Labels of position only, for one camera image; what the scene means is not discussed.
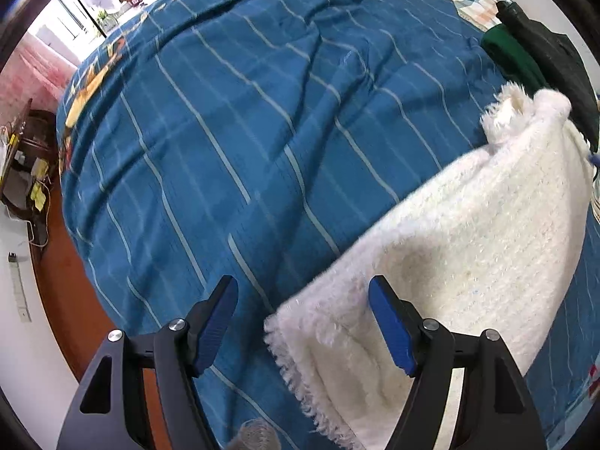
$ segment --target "silver screw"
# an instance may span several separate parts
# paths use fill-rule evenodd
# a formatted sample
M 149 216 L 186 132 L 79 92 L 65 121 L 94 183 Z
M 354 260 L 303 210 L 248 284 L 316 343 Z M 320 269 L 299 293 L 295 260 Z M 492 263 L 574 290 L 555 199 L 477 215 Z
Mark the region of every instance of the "silver screw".
M 185 326 L 185 320 L 183 318 L 175 318 L 175 320 L 169 323 L 169 330 L 178 332 Z
M 490 328 L 489 330 L 485 331 L 485 338 L 495 342 L 500 339 L 500 333 Z
M 440 324 L 433 318 L 426 318 L 423 320 L 423 328 L 430 332 L 436 331 L 440 327 Z
M 119 341 L 121 338 L 123 338 L 123 332 L 121 330 L 112 330 L 112 332 L 109 333 L 109 341 L 112 342 L 116 342 Z

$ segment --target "reddish-brown floor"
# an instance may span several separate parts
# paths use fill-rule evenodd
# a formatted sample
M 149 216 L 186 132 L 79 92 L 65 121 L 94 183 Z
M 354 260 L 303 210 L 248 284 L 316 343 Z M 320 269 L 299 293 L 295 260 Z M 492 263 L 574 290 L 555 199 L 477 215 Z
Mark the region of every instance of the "reddish-brown floor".
M 57 184 L 50 193 L 49 242 L 41 259 L 32 250 L 40 297 L 50 327 L 73 374 L 80 380 L 106 334 L 114 328 L 67 234 Z M 153 371 L 144 371 L 146 400 L 157 450 L 169 450 Z

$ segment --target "white towel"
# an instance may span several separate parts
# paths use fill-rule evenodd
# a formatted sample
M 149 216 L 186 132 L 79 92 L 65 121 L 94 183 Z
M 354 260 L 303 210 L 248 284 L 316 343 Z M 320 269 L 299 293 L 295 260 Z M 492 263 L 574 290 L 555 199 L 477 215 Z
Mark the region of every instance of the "white towel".
M 489 145 L 395 206 L 265 321 L 290 390 L 341 446 L 385 448 L 412 384 L 368 306 L 374 275 L 451 331 L 498 330 L 523 373 L 547 336 L 581 254 L 589 152 L 562 94 L 532 100 L 508 84 L 497 99 L 482 117 Z M 454 373 L 436 448 L 454 429 Z

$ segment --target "blue bed sheet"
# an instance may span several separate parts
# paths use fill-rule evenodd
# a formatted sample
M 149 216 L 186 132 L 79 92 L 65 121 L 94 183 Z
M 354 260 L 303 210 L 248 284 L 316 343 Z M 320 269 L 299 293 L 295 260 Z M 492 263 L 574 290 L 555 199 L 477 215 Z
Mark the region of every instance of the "blue bed sheet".
M 262 416 L 284 448 L 335 448 L 286 389 L 263 320 L 485 143 L 479 116 L 504 81 L 480 38 L 449 0 L 158 0 L 79 68 L 58 116 L 64 217 L 107 313 L 151 332 L 221 275 L 239 282 L 197 382 L 221 445 Z M 584 258 L 528 376 L 545 428 L 569 399 L 565 327 L 573 371 L 600 350 Z

